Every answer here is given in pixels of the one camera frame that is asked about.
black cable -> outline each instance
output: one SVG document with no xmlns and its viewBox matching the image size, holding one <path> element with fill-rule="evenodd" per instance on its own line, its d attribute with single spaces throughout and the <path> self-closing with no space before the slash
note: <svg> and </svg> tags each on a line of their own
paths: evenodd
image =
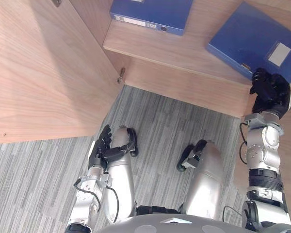
<svg viewBox="0 0 291 233">
<path fill-rule="evenodd" d="M 119 212 L 119 208 L 120 208 L 120 202 L 119 202 L 119 200 L 118 200 L 118 196 L 117 196 L 116 191 L 115 191 L 113 188 L 109 187 L 109 186 L 106 186 L 106 188 L 109 189 L 109 190 L 112 190 L 112 191 L 114 192 L 114 194 L 115 194 L 115 197 L 116 197 L 117 210 L 116 210 L 115 219 L 114 219 L 114 221 L 113 221 L 113 223 L 115 223 L 116 220 L 117 220 L 117 217 L 118 217 L 118 212 Z"/>
<path fill-rule="evenodd" d="M 233 211 L 235 211 L 237 214 L 239 214 L 240 216 L 242 216 L 242 214 L 241 214 L 240 212 L 238 212 L 238 211 L 235 210 L 234 208 L 232 208 L 232 207 L 226 205 L 226 206 L 223 208 L 223 213 L 222 213 L 222 221 L 223 221 L 223 222 L 224 222 L 224 212 L 225 212 L 225 209 L 226 209 L 226 208 L 230 208 L 230 209 L 232 209 Z"/>
<path fill-rule="evenodd" d="M 239 157 L 244 164 L 247 164 L 242 158 L 242 148 L 243 148 L 244 144 L 245 144 L 245 142 L 242 142 L 241 146 L 239 147 Z"/>
<path fill-rule="evenodd" d="M 243 125 L 248 125 L 248 124 L 243 123 L 243 122 L 239 124 L 239 129 L 240 129 L 240 131 L 241 131 L 242 140 L 243 140 L 243 141 L 245 142 L 245 144 L 247 145 L 247 141 L 246 141 L 246 139 L 245 139 L 245 137 L 244 137 L 244 135 L 243 135 L 243 128 L 242 128 Z"/>
<path fill-rule="evenodd" d="M 96 198 L 96 200 L 97 200 L 97 202 L 98 202 L 98 210 L 97 210 L 97 213 L 98 213 L 99 210 L 100 210 L 100 207 L 101 207 L 101 204 L 100 204 L 99 198 L 97 197 L 97 195 L 96 195 L 94 192 L 91 192 L 91 191 L 88 191 L 88 190 L 84 190 L 84 189 L 79 188 L 79 187 L 78 187 L 78 184 L 79 184 L 80 182 L 81 182 L 81 179 L 77 179 L 77 181 L 73 184 L 73 186 L 74 186 L 77 190 L 79 190 L 79 191 L 81 191 L 81 192 L 83 192 L 83 193 L 89 193 L 89 194 L 92 194 L 92 195 Z"/>
</svg>

white label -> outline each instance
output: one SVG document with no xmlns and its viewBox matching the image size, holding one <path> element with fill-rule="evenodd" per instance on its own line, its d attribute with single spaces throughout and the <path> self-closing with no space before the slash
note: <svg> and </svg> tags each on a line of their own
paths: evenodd
<svg viewBox="0 0 291 233">
<path fill-rule="evenodd" d="M 285 46 L 282 43 L 278 43 L 276 49 L 268 58 L 268 60 L 279 67 L 281 66 L 283 61 L 286 59 L 290 51 L 291 49 L 289 47 Z"/>
<path fill-rule="evenodd" d="M 126 17 L 121 17 L 121 16 L 114 16 L 114 17 L 115 17 L 116 20 L 124 21 L 124 22 L 127 22 L 127 23 L 132 23 L 132 24 L 137 24 L 137 25 L 140 25 L 140 26 L 143 26 L 143 27 L 146 26 L 145 22 L 142 22 L 142 21 L 139 21 L 139 20 L 135 20 L 135 19 L 132 19 L 132 18 L 126 18 Z"/>
</svg>

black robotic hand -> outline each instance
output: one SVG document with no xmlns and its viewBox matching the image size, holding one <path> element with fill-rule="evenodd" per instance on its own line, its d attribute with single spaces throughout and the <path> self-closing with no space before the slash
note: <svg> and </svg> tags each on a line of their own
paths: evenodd
<svg viewBox="0 0 291 233">
<path fill-rule="evenodd" d="M 252 113 L 270 111 L 281 119 L 289 109 L 291 89 L 289 83 L 279 74 L 271 75 L 258 68 L 252 75 L 250 94 L 257 93 Z"/>
<path fill-rule="evenodd" d="M 109 125 L 106 125 L 103 128 L 101 134 L 99 135 L 99 138 L 95 142 L 95 146 L 93 148 L 91 156 L 89 157 L 88 169 L 92 167 L 93 164 L 95 164 L 95 162 L 97 161 L 97 158 L 101 158 L 107 150 L 110 150 L 110 143 L 111 143 L 111 136 L 112 136 L 110 131 L 111 129 Z"/>
</svg>

striped carpet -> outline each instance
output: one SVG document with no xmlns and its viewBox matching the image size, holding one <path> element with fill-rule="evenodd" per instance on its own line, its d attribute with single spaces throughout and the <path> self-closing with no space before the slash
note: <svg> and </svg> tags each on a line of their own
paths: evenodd
<svg viewBox="0 0 291 233">
<path fill-rule="evenodd" d="M 205 108 L 125 86 L 104 120 L 112 130 L 121 125 L 138 134 L 139 156 L 132 158 L 136 201 L 178 208 L 192 170 L 179 173 L 183 149 L 199 139 L 213 141 L 222 152 L 225 205 L 241 209 L 245 197 L 232 184 L 240 120 Z M 73 182 L 86 173 L 93 137 L 0 144 L 0 233 L 61 233 L 70 216 Z M 225 219 L 239 225 L 230 210 Z M 103 212 L 95 229 L 106 225 Z"/>
</svg>

wooden panel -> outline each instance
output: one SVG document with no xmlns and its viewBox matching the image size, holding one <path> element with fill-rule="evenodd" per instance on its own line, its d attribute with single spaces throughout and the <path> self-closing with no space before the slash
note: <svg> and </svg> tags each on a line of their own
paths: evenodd
<svg viewBox="0 0 291 233">
<path fill-rule="evenodd" d="M 94 134 L 117 77 L 70 1 L 0 0 L 0 143 Z"/>
<path fill-rule="evenodd" d="M 291 0 L 258 0 L 259 3 L 291 11 Z"/>
<path fill-rule="evenodd" d="M 195 0 L 183 36 L 114 20 L 109 27 L 104 48 L 157 64 L 250 86 L 251 82 L 247 78 L 205 49 L 240 2 Z M 259 0 L 249 2 L 291 30 L 291 12 L 259 4 Z M 272 1 L 261 2 L 272 4 Z M 280 2 L 284 6 L 291 6 L 291 0 L 288 3 Z M 273 2 L 273 5 L 280 7 L 278 1 Z"/>
<path fill-rule="evenodd" d="M 102 46 L 106 37 L 111 17 L 109 10 L 113 0 L 70 0 L 97 42 Z M 118 73 L 122 67 L 130 64 L 130 57 L 105 50 L 106 55 Z"/>
<path fill-rule="evenodd" d="M 125 83 L 235 117 L 247 109 L 249 88 L 133 59 Z"/>
<path fill-rule="evenodd" d="M 282 174 L 282 180 L 285 187 L 284 192 L 286 194 L 287 205 L 291 217 L 291 110 L 289 110 L 282 117 L 279 123 L 285 131 L 285 134 L 280 137 L 280 145 L 278 149 L 278 153 L 281 158 L 280 171 Z M 246 189 L 249 186 L 247 167 L 240 161 L 239 158 L 236 160 L 234 184 L 243 193 L 246 193 Z"/>
</svg>

